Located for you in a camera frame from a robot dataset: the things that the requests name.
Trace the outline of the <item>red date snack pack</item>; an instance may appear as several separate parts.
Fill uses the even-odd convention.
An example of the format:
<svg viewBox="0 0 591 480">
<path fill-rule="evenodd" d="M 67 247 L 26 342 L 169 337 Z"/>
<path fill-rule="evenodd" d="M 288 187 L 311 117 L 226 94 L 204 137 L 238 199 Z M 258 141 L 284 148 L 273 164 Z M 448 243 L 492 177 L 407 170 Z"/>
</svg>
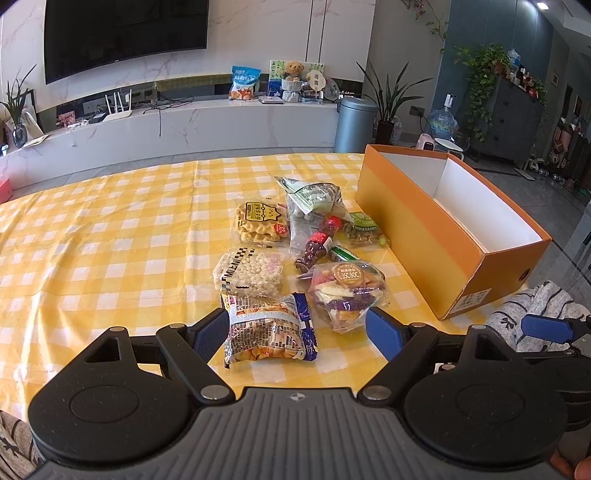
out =
<svg viewBox="0 0 591 480">
<path fill-rule="evenodd" d="M 331 215 L 325 217 L 317 231 L 311 234 L 304 251 L 294 261 L 294 266 L 300 273 L 307 273 L 318 261 L 328 255 L 334 242 L 335 233 L 342 228 L 342 219 Z"/>
</svg>

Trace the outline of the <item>blue white snack bag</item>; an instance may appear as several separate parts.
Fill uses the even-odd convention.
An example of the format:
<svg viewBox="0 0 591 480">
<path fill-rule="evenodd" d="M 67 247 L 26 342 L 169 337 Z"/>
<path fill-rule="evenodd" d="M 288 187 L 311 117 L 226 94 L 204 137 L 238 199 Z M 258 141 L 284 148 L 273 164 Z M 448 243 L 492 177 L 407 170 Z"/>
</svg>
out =
<svg viewBox="0 0 591 480">
<path fill-rule="evenodd" d="M 252 67 L 233 66 L 230 100 L 250 101 L 256 97 L 259 87 L 260 70 Z"/>
</svg>

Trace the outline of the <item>small green candy pack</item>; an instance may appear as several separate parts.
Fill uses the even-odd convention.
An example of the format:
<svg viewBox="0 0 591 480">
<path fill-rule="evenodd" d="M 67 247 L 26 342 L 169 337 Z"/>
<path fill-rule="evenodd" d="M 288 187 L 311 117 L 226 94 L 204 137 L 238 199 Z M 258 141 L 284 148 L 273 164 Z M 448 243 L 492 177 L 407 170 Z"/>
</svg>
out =
<svg viewBox="0 0 591 480">
<path fill-rule="evenodd" d="M 353 254 L 352 251 L 349 251 L 345 247 L 341 245 L 334 245 L 331 249 L 329 249 L 329 258 L 332 259 L 334 262 L 349 262 L 349 261 L 359 261 L 360 257 Z"/>
</svg>

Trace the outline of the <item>orange cardboard box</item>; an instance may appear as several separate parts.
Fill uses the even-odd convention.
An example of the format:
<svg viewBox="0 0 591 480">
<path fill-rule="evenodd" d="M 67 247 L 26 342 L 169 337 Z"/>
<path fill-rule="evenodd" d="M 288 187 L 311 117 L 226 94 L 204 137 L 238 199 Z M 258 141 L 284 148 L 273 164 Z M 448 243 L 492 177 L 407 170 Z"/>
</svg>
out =
<svg viewBox="0 0 591 480">
<path fill-rule="evenodd" d="M 451 154 L 368 146 L 356 203 L 389 237 L 439 320 L 519 290 L 551 242 L 516 202 Z"/>
</svg>

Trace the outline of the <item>tall leafy potted plant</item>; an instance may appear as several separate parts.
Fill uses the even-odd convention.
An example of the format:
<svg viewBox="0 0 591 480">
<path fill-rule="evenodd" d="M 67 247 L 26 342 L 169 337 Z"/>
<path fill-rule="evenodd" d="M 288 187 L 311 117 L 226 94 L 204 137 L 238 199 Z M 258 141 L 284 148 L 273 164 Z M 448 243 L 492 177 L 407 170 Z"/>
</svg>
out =
<svg viewBox="0 0 591 480">
<path fill-rule="evenodd" d="M 373 92 L 372 95 L 369 95 L 369 98 L 374 101 L 378 108 L 376 143 L 391 145 L 394 126 L 396 126 L 397 114 L 401 105 L 420 100 L 423 97 L 423 95 L 409 94 L 409 91 L 416 86 L 432 81 L 433 78 L 427 77 L 404 83 L 404 76 L 409 66 L 409 62 L 407 62 L 394 82 L 391 82 L 390 75 L 387 75 L 385 82 L 382 83 L 372 62 L 368 61 L 366 67 L 363 67 L 360 63 L 357 63 L 356 66 L 359 67 L 363 77 L 369 83 L 370 90 Z"/>
</svg>

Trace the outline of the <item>clear bag of round candies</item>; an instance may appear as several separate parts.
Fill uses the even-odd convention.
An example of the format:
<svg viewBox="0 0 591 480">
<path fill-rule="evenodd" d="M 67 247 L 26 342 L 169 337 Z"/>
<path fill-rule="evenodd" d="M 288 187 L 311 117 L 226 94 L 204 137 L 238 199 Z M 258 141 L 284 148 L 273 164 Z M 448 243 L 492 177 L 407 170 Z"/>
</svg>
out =
<svg viewBox="0 0 591 480">
<path fill-rule="evenodd" d="M 304 246 L 311 234 L 318 230 L 327 216 L 318 214 L 304 216 L 290 198 L 287 198 L 287 213 L 290 220 L 290 251 L 297 256 L 304 251 Z"/>
</svg>

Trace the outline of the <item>green nut snack pack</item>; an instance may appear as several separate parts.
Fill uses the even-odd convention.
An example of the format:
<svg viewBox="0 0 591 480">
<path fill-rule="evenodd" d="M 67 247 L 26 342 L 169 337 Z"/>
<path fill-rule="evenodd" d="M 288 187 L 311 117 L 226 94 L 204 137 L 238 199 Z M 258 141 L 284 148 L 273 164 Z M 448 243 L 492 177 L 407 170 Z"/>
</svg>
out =
<svg viewBox="0 0 591 480">
<path fill-rule="evenodd" d="M 344 231 L 349 244 L 356 247 L 388 247 L 390 240 L 374 220 L 362 211 L 349 213 Z"/>
</svg>

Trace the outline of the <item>blue water jug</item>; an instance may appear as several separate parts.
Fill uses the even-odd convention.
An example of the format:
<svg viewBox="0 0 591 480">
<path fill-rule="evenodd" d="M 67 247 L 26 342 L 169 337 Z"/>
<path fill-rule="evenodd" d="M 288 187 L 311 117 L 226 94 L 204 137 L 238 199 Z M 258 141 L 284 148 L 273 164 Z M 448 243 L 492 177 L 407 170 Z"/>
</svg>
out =
<svg viewBox="0 0 591 480">
<path fill-rule="evenodd" d="M 458 121 L 451 111 L 454 99 L 455 97 L 453 95 L 447 94 L 443 108 L 432 111 L 428 117 L 431 136 L 433 138 L 454 140 L 454 135 L 459 129 Z"/>
</svg>

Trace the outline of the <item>mixed dried fruit bag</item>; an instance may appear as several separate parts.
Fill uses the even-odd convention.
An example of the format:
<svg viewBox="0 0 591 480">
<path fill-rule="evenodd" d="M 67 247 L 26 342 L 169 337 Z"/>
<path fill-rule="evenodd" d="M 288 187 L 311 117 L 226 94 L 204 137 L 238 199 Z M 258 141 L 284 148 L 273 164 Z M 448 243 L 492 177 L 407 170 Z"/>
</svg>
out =
<svg viewBox="0 0 591 480">
<path fill-rule="evenodd" d="M 363 327 L 370 308 L 386 306 L 391 299 L 384 273 L 362 260 L 317 264 L 297 280 L 339 334 Z"/>
</svg>

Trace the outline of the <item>white round stool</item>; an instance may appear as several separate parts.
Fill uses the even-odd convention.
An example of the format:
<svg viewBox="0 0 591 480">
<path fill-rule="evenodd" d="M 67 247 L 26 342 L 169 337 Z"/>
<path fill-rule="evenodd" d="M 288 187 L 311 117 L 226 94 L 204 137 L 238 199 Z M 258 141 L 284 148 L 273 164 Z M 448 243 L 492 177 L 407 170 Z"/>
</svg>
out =
<svg viewBox="0 0 591 480">
<path fill-rule="evenodd" d="M 435 138 L 435 143 L 438 147 L 443 148 L 448 153 L 455 155 L 461 161 L 465 160 L 464 150 L 452 140 L 444 138 Z"/>
</svg>

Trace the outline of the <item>white puffed snack bag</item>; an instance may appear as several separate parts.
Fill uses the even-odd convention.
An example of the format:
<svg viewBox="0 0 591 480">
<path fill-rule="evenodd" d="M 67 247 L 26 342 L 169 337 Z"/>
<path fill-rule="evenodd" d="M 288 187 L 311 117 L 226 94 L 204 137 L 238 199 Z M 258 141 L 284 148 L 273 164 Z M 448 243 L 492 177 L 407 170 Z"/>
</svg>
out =
<svg viewBox="0 0 591 480">
<path fill-rule="evenodd" d="M 283 285 L 283 272 L 283 254 L 238 247 L 221 256 L 212 270 L 212 280 L 221 294 L 276 297 Z"/>
</svg>

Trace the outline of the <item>trailing green ivy plant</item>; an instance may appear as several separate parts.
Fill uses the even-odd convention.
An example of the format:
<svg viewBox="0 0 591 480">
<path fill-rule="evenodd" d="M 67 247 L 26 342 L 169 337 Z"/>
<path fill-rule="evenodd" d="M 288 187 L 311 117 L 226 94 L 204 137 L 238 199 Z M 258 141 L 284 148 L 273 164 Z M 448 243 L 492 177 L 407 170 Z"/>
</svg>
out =
<svg viewBox="0 0 591 480">
<path fill-rule="evenodd" d="M 455 63 L 468 69 L 468 104 L 464 110 L 463 128 L 471 140 L 483 142 L 492 126 L 490 100 L 498 80 L 509 68 L 507 51 L 501 44 L 457 47 Z"/>
</svg>

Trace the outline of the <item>white green printed snack bag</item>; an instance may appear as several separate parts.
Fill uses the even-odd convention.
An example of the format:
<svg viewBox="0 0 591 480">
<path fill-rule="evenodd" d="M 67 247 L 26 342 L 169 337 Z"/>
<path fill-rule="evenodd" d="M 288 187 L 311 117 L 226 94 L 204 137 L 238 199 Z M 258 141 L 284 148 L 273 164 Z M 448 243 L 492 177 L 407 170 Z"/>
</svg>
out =
<svg viewBox="0 0 591 480">
<path fill-rule="evenodd" d="M 302 215 L 335 216 L 349 221 L 349 210 L 342 200 L 341 188 L 331 182 L 305 182 L 287 177 L 274 177 Z"/>
</svg>

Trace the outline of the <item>yellow waffle cookie bag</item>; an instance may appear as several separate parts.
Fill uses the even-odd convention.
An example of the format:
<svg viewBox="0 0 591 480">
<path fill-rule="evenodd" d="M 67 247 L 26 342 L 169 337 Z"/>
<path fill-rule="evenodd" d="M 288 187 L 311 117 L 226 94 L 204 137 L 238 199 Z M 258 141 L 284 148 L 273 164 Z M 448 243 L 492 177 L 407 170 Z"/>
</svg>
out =
<svg viewBox="0 0 591 480">
<path fill-rule="evenodd" d="M 245 201 L 235 208 L 235 234 L 242 243 L 276 246 L 290 236 L 287 206 L 270 201 Z"/>
</svg>

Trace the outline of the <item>blue cracker snack bag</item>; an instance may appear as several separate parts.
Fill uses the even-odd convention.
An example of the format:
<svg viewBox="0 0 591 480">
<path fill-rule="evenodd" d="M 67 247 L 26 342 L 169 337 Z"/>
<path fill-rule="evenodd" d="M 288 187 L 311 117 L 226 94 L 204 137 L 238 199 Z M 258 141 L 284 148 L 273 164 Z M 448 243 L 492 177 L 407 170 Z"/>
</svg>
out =
<svg viewBox="0 0 591 480">
<path fill-rule="evenodd" d="M 228 312 L 224 366 L 243 361 L 288 359 L 314 361 L 318 340 L 304 293 L 281 298 L 223 294 Z"/>
</svg>

